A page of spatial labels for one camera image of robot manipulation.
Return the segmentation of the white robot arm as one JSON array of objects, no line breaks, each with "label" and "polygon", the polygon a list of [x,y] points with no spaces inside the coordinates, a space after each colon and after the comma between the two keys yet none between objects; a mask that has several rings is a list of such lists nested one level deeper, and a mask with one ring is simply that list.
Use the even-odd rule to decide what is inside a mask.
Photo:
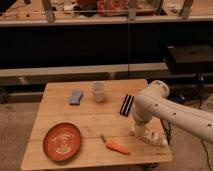
[{"label": "white robot arm", "polygon": [[166,140],[147,127],[155,116],[213,144],[213,113],[172,102],[167,99],[169,92],[164,82],[155,80],[135,96],[133,135],[149,144],[166,145]]}]

